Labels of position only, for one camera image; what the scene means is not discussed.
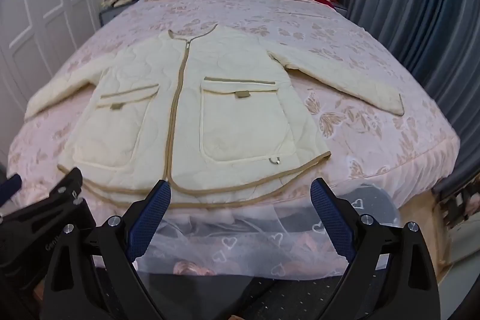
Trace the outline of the cream quilted jacket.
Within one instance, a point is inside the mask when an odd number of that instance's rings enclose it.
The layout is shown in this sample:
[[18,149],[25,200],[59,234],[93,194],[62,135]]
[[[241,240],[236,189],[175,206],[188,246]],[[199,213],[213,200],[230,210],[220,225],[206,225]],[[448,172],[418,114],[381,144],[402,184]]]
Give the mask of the cream quilted jacket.
[[330,151],[289,71],[402,115],[400,93],[319,55],[232,28],[172,31],[53,79],[32,118],[86,85],[94,92],[58,159],[118,205],[163,179],[180,207],[248,205],[281,192]]

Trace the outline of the blue nightstand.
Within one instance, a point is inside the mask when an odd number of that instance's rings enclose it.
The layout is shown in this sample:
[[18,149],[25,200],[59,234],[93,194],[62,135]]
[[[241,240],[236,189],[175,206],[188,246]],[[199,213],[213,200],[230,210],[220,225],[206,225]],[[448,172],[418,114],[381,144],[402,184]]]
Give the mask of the blue nightstand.
[[129,3],[121,5],[119,7],[108,7],[108,8],[100,10],[100,12],[98,13],[98,19],[99,19],[100,26],[101,27],[105,26],[107,23],[112,21],[114,19],[114,17],[117,17],[124,10],[131,7],[132,5],[135,5],[136,3],[137,3],[137,0],[133,0]]

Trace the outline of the white wardrobe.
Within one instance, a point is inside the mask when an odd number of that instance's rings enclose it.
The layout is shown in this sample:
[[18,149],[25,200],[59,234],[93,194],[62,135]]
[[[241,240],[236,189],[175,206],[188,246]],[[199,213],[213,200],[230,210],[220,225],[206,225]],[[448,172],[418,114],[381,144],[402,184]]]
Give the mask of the white wardrobe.
[[100,28],[102,0],[1,0],[1,163],[30,97]]

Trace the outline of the blue-grey curtain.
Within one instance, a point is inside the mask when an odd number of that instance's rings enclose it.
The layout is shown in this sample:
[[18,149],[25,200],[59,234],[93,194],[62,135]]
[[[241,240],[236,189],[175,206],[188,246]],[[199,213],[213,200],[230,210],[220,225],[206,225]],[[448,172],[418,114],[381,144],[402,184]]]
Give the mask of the blue-grey curtain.
[[479,174],[479,0],[344,0],[347,17],[387,48],[460,138],[450,193]]

